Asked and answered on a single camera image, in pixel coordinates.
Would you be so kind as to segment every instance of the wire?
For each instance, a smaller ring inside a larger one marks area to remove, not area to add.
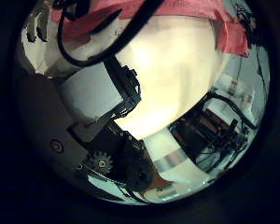
[[[229,98],[226,98],[222,95],[218,95],[214,92],[208,93],[208,99],[206,101],[209,101],[210,99],[218,99],[220,101],[223,101],[227,103],[231,109],[241,118],[241,120],[252,130],[256,130],[258,127],[255,126],[241,111],[241,109]]]
[[[57,34],[57,42],[59,50],[62,56],[72,65],[78,67],[88,67],[95,65],[97,63],[101,63],[108,57],[117,54],[120,52],[130,41],[140,32],[140,30],[147,24],[147,21],[152,17],[154,12],[160,7],[164,0],[146,0],[143,5],[136,12],[132,21],[123,31],[123,33],[119,36],[119,38],[107,49],[103,52],[91,56],[87,61],[79,61],[72,56],[70,56],[63,45],[63,25],[65,21],[66,10],[68,5],[63,7],[63,13],[60,18],[59,26],[58,26],[58,34]]]

